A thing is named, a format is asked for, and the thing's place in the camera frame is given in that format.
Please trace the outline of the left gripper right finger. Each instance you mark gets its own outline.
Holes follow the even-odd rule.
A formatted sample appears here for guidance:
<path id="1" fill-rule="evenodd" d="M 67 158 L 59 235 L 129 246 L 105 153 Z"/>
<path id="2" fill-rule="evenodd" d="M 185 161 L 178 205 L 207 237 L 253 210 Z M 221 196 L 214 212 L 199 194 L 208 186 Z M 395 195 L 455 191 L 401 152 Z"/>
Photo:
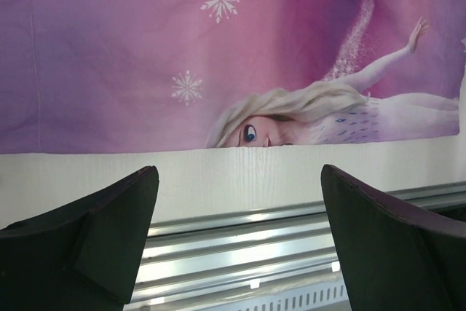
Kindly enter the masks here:
<path id="1" fill-rule="evenodd" d="M 324 165 L 328 221 L 352 310 L 464 310 L 465 207 L 425 210 Z"/>

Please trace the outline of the purple printed cloth placemat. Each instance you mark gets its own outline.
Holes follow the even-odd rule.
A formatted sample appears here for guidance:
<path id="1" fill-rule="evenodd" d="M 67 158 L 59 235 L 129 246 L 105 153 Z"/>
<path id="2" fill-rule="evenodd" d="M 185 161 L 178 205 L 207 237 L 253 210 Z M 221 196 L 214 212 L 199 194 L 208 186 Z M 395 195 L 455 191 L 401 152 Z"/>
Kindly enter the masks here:
<path id="1" fill-rule="evenodd" d="M 459 133 L 465 0 L 1 0 L 1 153 Z"/>

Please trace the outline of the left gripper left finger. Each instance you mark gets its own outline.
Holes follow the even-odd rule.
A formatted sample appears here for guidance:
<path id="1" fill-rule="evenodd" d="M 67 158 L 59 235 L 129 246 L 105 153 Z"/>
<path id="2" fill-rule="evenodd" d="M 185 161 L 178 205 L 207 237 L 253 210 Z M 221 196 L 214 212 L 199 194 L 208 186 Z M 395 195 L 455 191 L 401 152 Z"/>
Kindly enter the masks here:
<path id="1" fill-rule="evenodd" d="M 1 305 L 130 303 L 159 188 L 146 166 L 1 229 Z"/>

